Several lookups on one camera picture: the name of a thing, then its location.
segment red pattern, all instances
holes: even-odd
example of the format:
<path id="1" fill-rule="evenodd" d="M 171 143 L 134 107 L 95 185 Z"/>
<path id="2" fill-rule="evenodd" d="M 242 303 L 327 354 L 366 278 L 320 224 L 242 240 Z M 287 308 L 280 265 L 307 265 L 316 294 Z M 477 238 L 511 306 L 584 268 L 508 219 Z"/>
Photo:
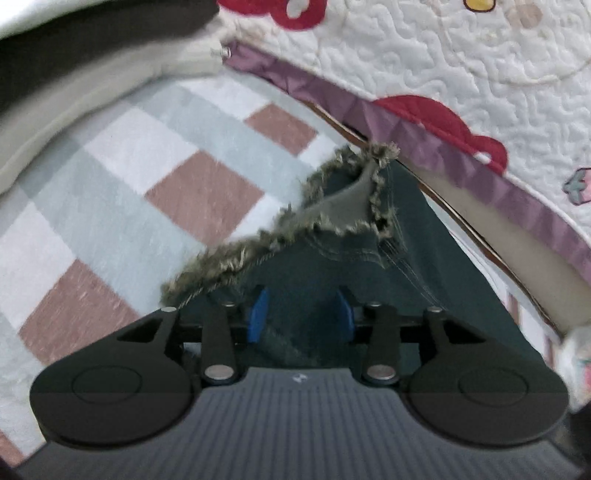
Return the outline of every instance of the red pattern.
<path id="1" fill-rule="evenodd" d="M 286 30 L 308 30 L 324 20 L 328 0 L 310 0 L 308 9 L 298 18 L 287 17 L 287 0 L 218 0 L 218 4 L 242 15 L 271 18 Z"/>
<path id="2" fill-rule="evenodd" d="M 404 120 L 422 124 L 432 134 L 470 155 L 488 153 L 491 162 L 487 166 L 495 173 L 503 175 L 507 169 L 505 146 L 494 138 L 473 135 L 464 121 L 442 103 L 417 95 L 381 98 L 375 103 Z"/>

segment pillow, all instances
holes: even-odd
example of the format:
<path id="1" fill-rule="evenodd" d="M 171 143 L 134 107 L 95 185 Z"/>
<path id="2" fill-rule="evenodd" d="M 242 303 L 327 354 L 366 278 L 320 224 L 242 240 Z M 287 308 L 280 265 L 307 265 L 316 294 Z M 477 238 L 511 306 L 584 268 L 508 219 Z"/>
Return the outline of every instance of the pillow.
<path id="1" fill-rule="evenodd" d="M 164 74 L 215 73 L 212 0 L 124 0 L 0 41 L 0 193 L 82 115 Z"/>

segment floor mat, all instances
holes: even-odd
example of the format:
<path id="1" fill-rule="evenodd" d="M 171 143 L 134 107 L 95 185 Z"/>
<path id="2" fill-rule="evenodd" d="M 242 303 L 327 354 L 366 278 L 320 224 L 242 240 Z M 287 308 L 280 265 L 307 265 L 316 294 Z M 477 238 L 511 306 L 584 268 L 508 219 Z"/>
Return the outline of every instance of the floor mat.
<path id="1" fill-rule="evenodd" d="M 0 455 L 42 445 L 28 391 L 45 365 L 157 309 L 190 257 L 269 227 L 345 143 L 228 69 L 150 84 L 54 139 L 0 197 Z M 495 285 L 514 308 L 518 288 Z"/>

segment metal screw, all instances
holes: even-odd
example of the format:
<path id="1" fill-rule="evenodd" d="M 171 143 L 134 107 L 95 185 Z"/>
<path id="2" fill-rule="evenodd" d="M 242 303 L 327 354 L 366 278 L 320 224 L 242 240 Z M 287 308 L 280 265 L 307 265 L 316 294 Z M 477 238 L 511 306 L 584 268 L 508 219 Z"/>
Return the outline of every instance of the metal screw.
<path id="1" fill-rule="evenodd" d="M 372 365 L 368 368 L 368 376 L 375 380 L 388 381 L 396 377 L 396 370 L 389 365 Z"/>
<path id="2" fill-rule="evenodd" d="M 211 365 L 205 369 L 205 376 L 212 380 L 228 380 L 233 374 L 234 369 L 228 365 Z"/>

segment white quilted fabric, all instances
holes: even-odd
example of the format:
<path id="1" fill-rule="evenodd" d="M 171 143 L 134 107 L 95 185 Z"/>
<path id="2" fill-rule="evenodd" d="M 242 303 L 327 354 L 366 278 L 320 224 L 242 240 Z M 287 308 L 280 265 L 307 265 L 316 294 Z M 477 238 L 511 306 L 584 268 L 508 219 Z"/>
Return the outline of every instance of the white quilted fabric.
<path id="1" fill-rule="evenodd" d="M 286 31 L 223 11 L 238 38 L 358 95 L 439 100 L 509 154 L 506 177 L 591 245 L 591 203 L 562 184 L 591 167 L 591 0 L 329 0 L 321 25 Z"/>

